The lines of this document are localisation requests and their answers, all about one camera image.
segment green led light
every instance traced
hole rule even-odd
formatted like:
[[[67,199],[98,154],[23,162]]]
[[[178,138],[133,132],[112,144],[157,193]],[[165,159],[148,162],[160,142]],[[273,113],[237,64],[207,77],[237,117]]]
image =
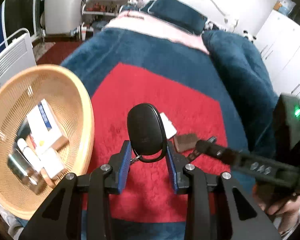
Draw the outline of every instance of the green led light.
[[[297,108],[294,112],[294,115],[298,117],[300,115],[300,108]]]

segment black device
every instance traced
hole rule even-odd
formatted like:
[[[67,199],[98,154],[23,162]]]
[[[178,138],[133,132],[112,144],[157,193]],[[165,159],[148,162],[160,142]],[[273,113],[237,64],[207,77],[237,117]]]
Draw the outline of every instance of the black device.
[[[280,136],[300,129],[300,123],[294,125],[294,119],[287,117],[291,114],[287,110],[292,109],[292,103],[295,104],[295,101],[289,98],[279,100],[278,107],[284,107],[285,110],[274,111],[278,115],[283,113],[280,117],[283,121],[277,123],[279,130],[285,130]],[[295,106],[293,114],[298,118],[300,108]],[[172,143],[165,138],[160,115],[154,106],[135,106],[129,112],[127,121],[131,142],[125,141],[120,153],[112,155],[108,164],[103,164],[91,174],[77,177],[68,173],[32,216],[20,240],[33,239],[34,236],[38,240],[46,240],[51,238],[50,232],[54,232],[59,240],[80,239],[80,195],[83,192],[88,193],[87,240],[113,239],[109,194],[120,194],[124,189],[132,149],[140,156],[139,153],[153,155],[160,147],[165,153],[163,156],[174,192],[188,195],[185,240],[281,239],[266,214],[230,173],[223,172],[220,176],[204,173],[189,163],[184,155],[175,152]],[[299,143],[298,137],[289,138],[291,140],[285,147],[289,145],[289,149],[294,149]],[[261,181],[300,190],[300,166],[224,148],[215,144],[215,139],[199,140],[195,150],[218,158],[233,169]],[[290,236],[291,239],[295,240],[296,236],[300,239],[299,228]]]

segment red mat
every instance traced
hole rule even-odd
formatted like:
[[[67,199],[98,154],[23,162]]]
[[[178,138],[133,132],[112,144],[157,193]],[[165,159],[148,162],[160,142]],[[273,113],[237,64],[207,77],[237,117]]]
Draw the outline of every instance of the red mat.
[[[123,141],[129,139],[129,110],[145,102],[165,112],[178,134],[194,132],[203,139],[214,135],[218,144],[227,145],[217,101],[143,68],[119,63],[100,84],[91,101],[95,140],[89,172],[120,151]],[[213,174],[229,171],[227,165],[205,155],[193,164]],[[125,190],[121,195],[111,195],[110,201],[113,218],[135,222],[186,220],[186,196],[174,195],[165,159],[133,164]]]

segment silver screw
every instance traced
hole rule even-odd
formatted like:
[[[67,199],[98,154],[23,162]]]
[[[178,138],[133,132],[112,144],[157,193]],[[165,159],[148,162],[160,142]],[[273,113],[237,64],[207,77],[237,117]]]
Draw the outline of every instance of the silver screw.
[[[222,173],[222,177],[224,179],[230,179],[231,178],[231,174],[229,172],[224,172],[224,173]]]
[[[193,164],[189,163],[189,164],[186,164],[185,168],[186,168],[188,171],[192,171],[192,170],[194,170],[195,166],[194,166]]]
[[[66,179],[71,180],[71,179],[73,179],[73,178],[74,178],[74,174],[73,174],[73,173],[68,173],[68,174],[66,175]]]
[[[100,169],[102,169],[103,171],[108,171],[110,168],[111,166],[109,164],[103,164],[100,167]]]

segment blue gripper pad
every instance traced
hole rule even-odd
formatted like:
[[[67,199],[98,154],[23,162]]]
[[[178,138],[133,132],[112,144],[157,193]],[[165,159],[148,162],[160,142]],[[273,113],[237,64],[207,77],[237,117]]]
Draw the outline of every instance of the blue gripper pad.
[[[175,194],[188,194],[190,181],[183,174],[183,167],[189,162],[184,155],[175,152],[171,141],[168,141],[167,147],[166,162],[172,189]]]
[[[105,179],[105,188],[110,194],[121,194],[127,182],[131,160],[131,143],[124,141],[119,153],[110,157],[108,164],[112,167],[111,174]]]

